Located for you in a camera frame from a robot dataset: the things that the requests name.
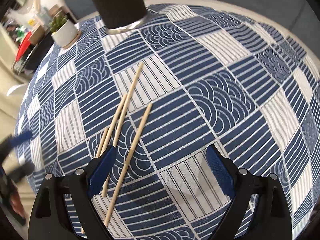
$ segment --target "screw head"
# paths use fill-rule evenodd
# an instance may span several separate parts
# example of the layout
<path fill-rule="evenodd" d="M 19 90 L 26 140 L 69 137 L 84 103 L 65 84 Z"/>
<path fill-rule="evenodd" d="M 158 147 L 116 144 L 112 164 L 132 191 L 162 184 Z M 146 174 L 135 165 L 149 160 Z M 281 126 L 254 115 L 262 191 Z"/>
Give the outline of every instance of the screw head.
<path fill-rule="evenodd" d="M 244 168 L 239 169 L 239 173 L 242 175 L 246 175 L 248 173 L 248 171 Z"/>
<path fill-rule="evenodd" d="M 83 169 L 77 169 L 76 170 L 76 175 L 81 175 L 84 172 Z"/>
<path fill-rule="evenodd" d="M 270 178 L 271 179 L 277 179 L 278 176 L 276 174 L 274 174 L 274 173 L 270 173 Z"/>
<path fill-rule="evenodd" d="M 51 179 L 52 178 L 52 174 L 51 173 L 48 173 L 46 176 L 45 176 L 45 179 Z"/>

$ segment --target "potted plant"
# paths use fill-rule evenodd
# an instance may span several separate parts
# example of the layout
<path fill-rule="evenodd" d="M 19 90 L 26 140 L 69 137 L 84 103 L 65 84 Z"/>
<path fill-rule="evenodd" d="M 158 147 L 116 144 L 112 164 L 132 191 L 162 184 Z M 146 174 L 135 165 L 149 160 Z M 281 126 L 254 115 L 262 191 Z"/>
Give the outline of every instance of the potted plant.
<path fill-rule="evenodd" d="M 77 28 L 67 19 L 67 16 L 57 15 L 50 23 L 53 40 L 60 47 L 69 45 L 78 35 Z"/>

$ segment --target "red object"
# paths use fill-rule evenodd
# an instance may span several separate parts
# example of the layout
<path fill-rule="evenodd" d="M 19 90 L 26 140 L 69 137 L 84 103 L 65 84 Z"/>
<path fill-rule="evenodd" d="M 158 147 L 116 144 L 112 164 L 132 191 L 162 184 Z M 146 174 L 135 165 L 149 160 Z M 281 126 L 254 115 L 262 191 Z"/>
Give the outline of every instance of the red object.
<path fill-rule="evenodd" d="M 26 52 L 27 48 L 30 46 L 31 43 L 29 41 L 29 38 L 31 34 L 32 34 L 31 32 L 28 32 L 22 39 L 16 55 L 16 61 L 19 61 L 21 59 L 22 55 Z"/>

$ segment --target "green plant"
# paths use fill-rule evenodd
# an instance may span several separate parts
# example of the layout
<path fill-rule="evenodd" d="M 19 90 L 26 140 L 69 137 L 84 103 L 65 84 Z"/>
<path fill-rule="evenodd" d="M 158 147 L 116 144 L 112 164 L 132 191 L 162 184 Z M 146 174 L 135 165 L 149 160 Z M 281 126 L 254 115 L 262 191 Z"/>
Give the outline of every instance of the green plant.
<path fill-rule="evenodd" d="M 66 22 L 68 21 L 67 16 L 55 16 L 52 19 L 52 22 L 50 22 L 50 31 L 52 33 L 55 33 L 57 30 L 59 30 Z"/>

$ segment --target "patterned tablecloth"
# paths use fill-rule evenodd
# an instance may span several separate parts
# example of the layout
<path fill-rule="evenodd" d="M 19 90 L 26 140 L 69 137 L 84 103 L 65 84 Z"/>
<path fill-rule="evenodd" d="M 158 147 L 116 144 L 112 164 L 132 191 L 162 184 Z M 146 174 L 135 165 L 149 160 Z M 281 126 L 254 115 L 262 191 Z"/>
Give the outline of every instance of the patterned tablecloth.
<path fill-rule="evenodd" d="M 119 239 L 203 239 L 229 198 L 205 159 L 215 143 L 252 174 L 276 173 L 292 216 L 294 237 L 319 196 L 319 72 L 290 36 L 251 18 L 202 6 L 157 4 L 135 31 L 110 36 L 100 16 L 77 24 L 69 49 L 53 45 L 21 105 L 15 133 L 33 139 L 17 149 L 32 160 L 34 191 L 46 173 L 67 175 L 97 150 L 121 96 L 143 61 L 118 143 L 105 216 L 146 105 L 153 108 L 108 227 Z M 70 196 L 68 210 L 80 233 Z M 238 236 L 248 226 L 248 207 Z"/>

